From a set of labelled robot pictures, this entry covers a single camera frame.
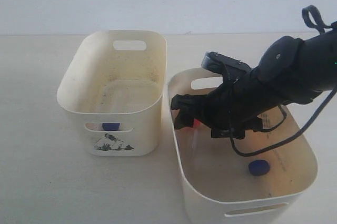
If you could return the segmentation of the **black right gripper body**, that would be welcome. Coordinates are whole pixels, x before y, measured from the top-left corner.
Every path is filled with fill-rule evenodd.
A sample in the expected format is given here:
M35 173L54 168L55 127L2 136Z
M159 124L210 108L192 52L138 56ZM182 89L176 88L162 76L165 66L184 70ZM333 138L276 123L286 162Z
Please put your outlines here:
M197 120L211 130L212 138L245 138L245 132L268 133L287 118L282 108L284 100L255 77L226 81L207 94L176 94L171 110L178 112L174 128L192 128ZM278 108L282 119L273 127L264 128L260 114Z

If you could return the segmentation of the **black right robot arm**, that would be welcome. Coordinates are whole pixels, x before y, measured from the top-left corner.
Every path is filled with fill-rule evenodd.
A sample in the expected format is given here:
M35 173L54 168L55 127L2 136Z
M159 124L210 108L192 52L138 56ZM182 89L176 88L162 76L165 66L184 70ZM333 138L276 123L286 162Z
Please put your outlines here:
M176 95L174 128L208 126L214 138L242 139L247 130L262 131L260 114L279 105L306 105L336 87L336 30L303 40L283 36L256 67L207 52L202 67L220 74L222 83L207 94Z

